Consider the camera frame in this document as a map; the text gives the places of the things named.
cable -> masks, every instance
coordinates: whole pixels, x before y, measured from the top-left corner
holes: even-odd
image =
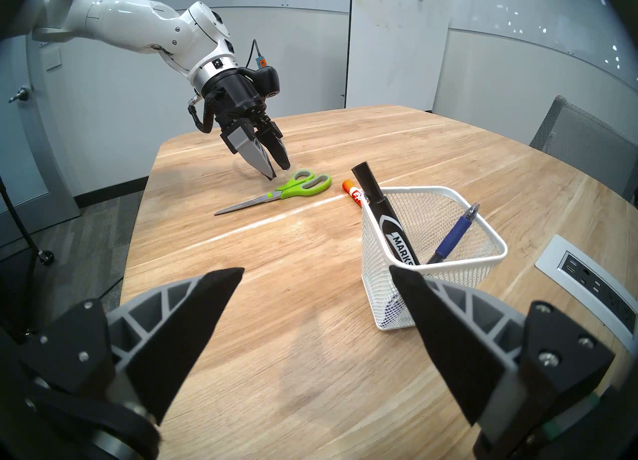
[[[117,280],[117,281],[116,281],[113,285],[111,285],[110,287],[108,287],[108,288],[106,289],[106,292],[102,293],[102,295],[100,295],[100,296],[98,297],[98,299],[101,299],[102,297],[104,297],[105,295],[107,295],[107,294],[108,294],[111,290],[113,290],[113,288],[114,288],[114,287],[115,287],[115,286],[116,286],[116,285],[117,285],[120,281],[122,281],[122,280],[124,280],[124,275],[123,275],[123,276],[120,276],[120,277],[119,277],[119,279],[118,279],[118,280]]]
[[[199,117],[197,116],[197,109],[195,105],[188,106],[188,113],[193,117],[193,122],[195,122],[195,127],[201,130],[204,134],[208,134],[212,129],[213,124],[213,109],[215,105],[215,101],[219,100],[222,96],[226,94],[224,89],[219,91],[211,91],[204,98],[204,123],[200,122]]]
[[[248,67],[248,64],[250,64],[250,60],[253,58],[253,48],[257,48],[257,55],[258,57],[262,56],[262,53],[259,51],[259,45],[257,44],[257,40],[253,39],[253,44],[250,46],[250,55],[248,56],[248,62],[246,62],[245,67]]]
[[[4,199],[4,204],[6,205],[6,208],[9,210],[9,214],[11,214],[11,217],[13,218],[15,226],[18,227],[18,230],[20,230],[20,233],[23,236],[24,240],[27,241],[29,248],[31,248],[33,252],[38,253],[40,249],[38,249],[38,246],[35,245],[33,238],[31,238],[31,235],[27,232],[27,229],[24,228],[24,224],[22,223],[22,220],[18,216],[18,213],[15,211],[15,208],[13,207],[13,203],[11,202],[11,199],[9,198],[9,195],[6,191],[6,187],[4,186],[4,183],[2,182],[2,177],[0,177],[0,196],[2,196],[2,199]]]

gray carpet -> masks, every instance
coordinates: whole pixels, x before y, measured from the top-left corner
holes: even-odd
[[[32,328],[42,328],[79,301],[99,297],[123,276],[141,200],[137,192],[94,204],[78,218],[33,234],[38,247],[53,251],[56,260],[50,266],[36,263],[29,288]],[[1,247],[5,261],[0,263],[26,246],[20,239]],[[121,290],[120,281],[103,296],[105,310],[119,305]]]

power outlet panel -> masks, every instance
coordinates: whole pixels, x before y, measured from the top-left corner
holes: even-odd
[[[634,332],[636,313],[601,277],[569,252],[563,261],[561,269],[589,290],[600,302],[605,304],[605,307],[609,309],[631,333]]]
[[[638,359],[638,294],[631,294],[560,235],[552,237],[534,265],[591,311]]]

pen holder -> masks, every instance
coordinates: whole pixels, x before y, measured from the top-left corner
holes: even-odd
[[[418,260],[427,262],[459,217],[470,207],[447,187],[382,187]],[[414,326],[410,312],[392,282],[394,264],[424,276],[476,287],[507,256],[507,245],[478,214],[444,262],[411,266],[398,261],[366,201],[362,202],[363,285],[378,329]]]

wooden table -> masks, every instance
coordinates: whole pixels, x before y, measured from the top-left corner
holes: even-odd
[[[527,313],[565,311],[616,353],[611,332],[534,267],[554,234],[638,294],[638,211],[563,162],[468,124],[398,106],[277,119],[292,162],[333,177],[320,196],[222,216],[269,183],[216,135],[164,143],[137,216],[122,302],[232,266],[246,273],[161,427],[161,458],[474,458],[470,428],[414,328],[376,329],[360,279],[361,212],[341,189],[367,160],[382,185],[445,185],[509,247],[479,285]]]

